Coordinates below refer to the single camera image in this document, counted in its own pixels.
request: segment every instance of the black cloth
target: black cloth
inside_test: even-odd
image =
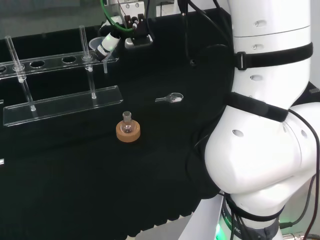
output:
[[[209,16],[219,22],[215,10]],[[121,104],[1,124],[0,239],[124,240],[196,209],[201,196],[186,177],[185,160],[192,134],[220,111],[230,91],[232,57],[223,46],[205,48],[226,43],[201,17],[188,17],[196,68],[185,58],[181,16],[160,17],[150,23],[151,47],[117,49],[120,59],[106,75],[101,65],[93,67],[96,88],[118,85]],[[87,39],[97,37],[98,29],[87,28]],[[82,50],[78,29],[13,42],[20,59]],[[5,61],[10,56],[2,40],[0,62]],[[30,75],[27,82],[34,100],[89,89],[83,68]],[[184,95],[181,103],[155,104],[173,92]],[[0,80],[0,99],[5,106],[26,101],[16,78]],[[132,144],[116,138],[124,111],[141,125],[141,137]],[[201,186],[207,173],[191,158],[190,175]]]

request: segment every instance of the test tube rack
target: test tube rack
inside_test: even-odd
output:
[[[102,62],[95,58],[94,51],[89,50],[85,27],[79,26],[83,51],[60,55],[36,57],[19,60],[12,38],[5,37],[12,61],[0,63],[0,80],[17,77],[27,102],[5,106],[3,108],[3,125],[15,126],[66,114],[119,104],[123,101],[118,86],[95,88],[93,65],[103,64],[104,73],[107,64],[118,60],[112,52]],[[89,83],[89,91],[51,97],[34,101],[27,84],[27,76],[52,71],[84,67]]]

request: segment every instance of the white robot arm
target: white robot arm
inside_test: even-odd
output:
[[[266,53],[310,46],[310,0],[228,2],[235,54],[264,57]],[[293,63],[246,69],[245,54],[239,56],[241,66],[240,70],[235,68],[232,92],[289,110],[308,84],[310,56]],[[320,135],[320,103],[291,109]],[[289,198],[316,174],[316,149],[310,128],[292,113],[285,121],[276,121],[227,105],[206,145],[205,163],[215,184],[230,194],[239,209],[266,217],[279,213]],[[229,206],[224,210],[231,215]],[[231,228],[224,217],[220,226],[229,239]],[[283,239],[278,226],[272,233],[277,219],[243,221],[261,239],[264,235],[259,232],[267,228],[271,231],[269,239]]]

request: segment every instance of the test tube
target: test tube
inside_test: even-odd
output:
[[[81,36],[81,43],[82,43],[82,49],[83,49],[83,57],[82,59],[84,61],[91,61],[92,56],[89,54],[89,48],[88,48],[88,42],[87,42],[87,36],[86,36],[86,29],[85,26],[81,25],[79,26],[80,30],[80,36]],[[88,64],[85,66],[85,70],[88,76],[88,82],[89,87],[91,91],[91,97],[92,99],[96,99],[96,88],[95,88],[95,82],[94,82],[94,76],[93,76],[93,67],[92,65]]]
[[[28,84],[27,84],[27,76],[25,75],[24,69],[25,66],[23,64],[20,63],[14,43],[12,42],[11,36],[6,36],[5,37],[5,42],[7,44],[7,47],[9,49],[12,61],[14,63],[14,67],[13,70],[16,71],[19,83],[21,83],[24,95],[26,100],[29,103],[30,109],[31,111],[35,111],[36,107],[35,107],[35,103],[32,99]]]
[[[86,71],[86,74],[88,76],[91,97],[92,99],[96,99],[97,96],[96,96],[96,88],[95,88],[95,82],[94,82],[94,74],[92,71]]]
[[[82,59],[84,61],[90,61],[92,59],[92,56],[89,54],[89,47],[88,47],[88,42],[87,42],[85,26],[81,25],[81,26],[79,26],[79,29],[80,29],[81,43],[82,43],[82,49],[83,49]]]

